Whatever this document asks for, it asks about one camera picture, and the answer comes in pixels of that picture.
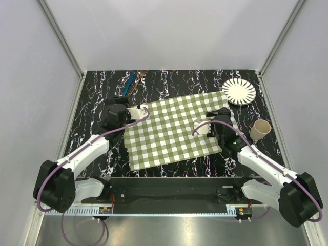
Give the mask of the white blue striped plate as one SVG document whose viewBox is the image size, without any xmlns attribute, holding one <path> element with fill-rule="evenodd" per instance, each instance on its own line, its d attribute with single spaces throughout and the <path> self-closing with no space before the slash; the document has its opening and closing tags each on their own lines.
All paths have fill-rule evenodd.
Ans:
<svg viewBox="0 0 328 246">
<path fill-rule="evenodd" d="M 228 102 L 234 105 L 245 106 L 256 98 L 255 87 L 249 81 L 241 78 L 225 81 L 222 91 L 226 94 Z"/>
</svg>

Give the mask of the green checkered cloth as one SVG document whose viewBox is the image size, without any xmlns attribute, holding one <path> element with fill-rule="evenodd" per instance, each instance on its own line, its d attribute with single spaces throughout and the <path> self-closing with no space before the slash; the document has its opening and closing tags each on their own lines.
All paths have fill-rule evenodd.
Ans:
<svg viewBox="0 0 328 246">
<path fill-rule="evenodd" d="M 132 171 L 220 153 L 216 138 L 192 135 L 195 120 L 228 108 L 224 92 L 180 96 L 145 104 L 147 120 L 125 130 L 124 144 Z"/>
</svg>

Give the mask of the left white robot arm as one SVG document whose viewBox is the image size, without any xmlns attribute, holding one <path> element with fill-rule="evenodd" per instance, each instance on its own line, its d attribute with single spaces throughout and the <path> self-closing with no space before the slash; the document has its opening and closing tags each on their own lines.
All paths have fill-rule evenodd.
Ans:
<svg viewBox="0 0 328 246">
<path fill-rule="evenodd" d="M 106 154 L 124 135 L 124 126 L 133 120 L 128 112 L 128 98 L 115 97 L 105 100 L 100 124 L 92 136 L 71 154 L 57 160 L 42 163 L 33 198 L 42 212 L 65 212 L 73 203 L 95 198 L 104 203 L 111 191 L 106 181 L 99 177 L 77 180 L 79 174 L 95 159 Z"/>
</svg>

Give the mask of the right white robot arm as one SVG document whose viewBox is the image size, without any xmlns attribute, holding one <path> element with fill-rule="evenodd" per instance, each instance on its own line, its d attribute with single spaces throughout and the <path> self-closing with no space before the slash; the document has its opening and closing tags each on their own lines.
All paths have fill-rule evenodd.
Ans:
<svg viewBox="0 0 328 246">
<path fill-rule="evenodd" d="M 320 222 L 323 202 L 314 178 L 307 172 L 298 174 L 273 161 L 233 127 L 228 108 L 206 113 L 210 120 L 208 136 L 215 137 L 223 151 L 237 158 L 242 165 L 254 170 L 267 184 L 249 179 L 233 190 L 238 203 L 256 200 L 278 210 L 290 225 Z"/>
</svg>

